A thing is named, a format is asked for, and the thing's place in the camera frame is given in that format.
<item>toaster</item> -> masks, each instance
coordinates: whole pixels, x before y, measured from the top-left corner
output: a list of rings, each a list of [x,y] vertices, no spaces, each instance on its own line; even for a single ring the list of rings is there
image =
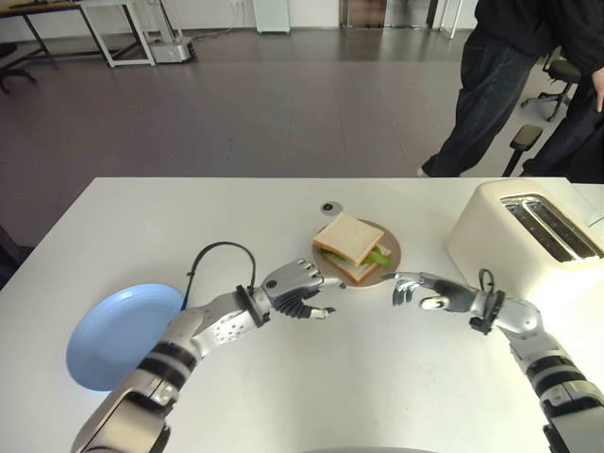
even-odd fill
[[[540,308],[576,299],[604,279],[604,245],[539,184],[478,186],[446,240],[467,282],[489,269],[495,286]]]

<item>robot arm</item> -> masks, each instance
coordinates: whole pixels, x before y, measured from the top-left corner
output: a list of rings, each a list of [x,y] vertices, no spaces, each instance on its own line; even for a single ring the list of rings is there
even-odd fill
[[[271,309],[293,318],[323,319],[334,311],[304,304],[326,286],[306,260],[275,270],[258,288],[222,294],[208,305],[184,310],[137,368],[114,389],[77,434],[73,453],[160,453],[170,428],[165,418],[195,366],[216,347],[239,339],[269,321]]]
[[[604,395],[545,331],[541,313],[533,304],[432,274],[396,273],[385,278],[397,279],[393,294],[396,306],[411,302],[415,289],[423,287],[437,295],[422,299],[422,310],[469,312],[473,329],[486,335],[496,326],[503,332],[539,396],[549,422],[544,433],[552,453],[604,451]]]

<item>black cable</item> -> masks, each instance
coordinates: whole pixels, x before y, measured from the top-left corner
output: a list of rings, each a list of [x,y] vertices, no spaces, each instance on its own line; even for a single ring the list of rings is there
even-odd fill
[[[240,243],[230,243],[227,241],[221,241],[219,243],[211,243],[210,245],[204,247],[204,249],[197,254],[195,260],[193,261],[193,266],[191,266],[191,271],[187,274],[189,277],[189,284],[187,285],[187,292],[185,293],[185,298],[182,300],[182,306],[180,307],[180,311],[187,309],[187,302],[189,302],[189,292],[191,291],[191,285],[193,285],[193,277],[195,277],[195,270],[197,269],[197,265],[202,258],[206,256],[208,252],[211,251],[212,248],[219,247],[220,245],[232,245],[234,247],[239,247],[247,253],[247,256],[252,260],[252,278],[247,287],[250,294],[254,293],[254,283],[256,282],[256,260],[254,259],[254,255],[247,248],[245,248]]]
[[[596,221],[594,221],[591,224],[589,224],[588,228],[593,227],[595,224],[601,222],[602,220],[604,220],[604,215],[602,217],[600,217],[599,219],[597,219]]]
[[[484,276],[487,276],[489,278],[490,281],[488,281],[486,284],[484,282]],[[485,288],[487,286],[489,286],[489,293],[492,294],[493,291],[495,290],[495,277],[493,277],[493,273],[488,270],[488,269],[480,269],[480,271],[478,272],[478,281],[480,282],[480,290],[481,291],[487,291]]]

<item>white table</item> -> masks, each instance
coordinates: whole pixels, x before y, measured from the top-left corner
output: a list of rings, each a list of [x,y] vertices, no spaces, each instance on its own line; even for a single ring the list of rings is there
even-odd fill
[[[0,293],[3,450],[69,451],[105,394],[71,380],[65,346],[106,295],[145,281],[184,290],[198,250],[219,240],[249,246],[262,278],[310,256],[310,238],[327,220],[319,206],[328,200],[389,228],[402,245],[402,269],[461,278],[444,239],[483,181],[96,179]],[[565,180],[543,184],[579,218],[599,214]],[[241,251],[213,251],[198,271],[193,305],[246,282],[248,271]],[[482,337],[463,316],[396,310],[391,289],[329,290],[312,299],[338,309],[328,320],[274,314],[263,329],[212,353],[169,417],[166,451],[383,445],[546,453],[537,397],[503,337]],[[588,309],[598,305],[591,300]],[[581,316],[584,329],[567,333],[596,342],[590,371],[599,373],[601,329],[590,312]],[[603,386],[604,374],[593,373]]]

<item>white bread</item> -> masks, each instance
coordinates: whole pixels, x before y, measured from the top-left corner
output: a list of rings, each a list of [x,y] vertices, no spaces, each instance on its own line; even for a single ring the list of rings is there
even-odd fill
[[[319,248],[337,253],[356,266],[369,255],[384,235],[381,229],[367,225],[351,215],[340,212],[333,221],[312,239]]]
[[[392,250],[389,250],[381,244],[378,244],[377,247],[379,248],[379,251],[384,257],[390,257],[393,253]],[[369,276],[379,267],[375,263],[355,266],[354,264],[348,261],[338,260],[337,258],[334,258],[330,255],[323,255],[323,258],[332,263],[334,266],[336,266],[350,278],[355,280],[357,283],[361,283],[363,280],[365,280],[367,276]]]

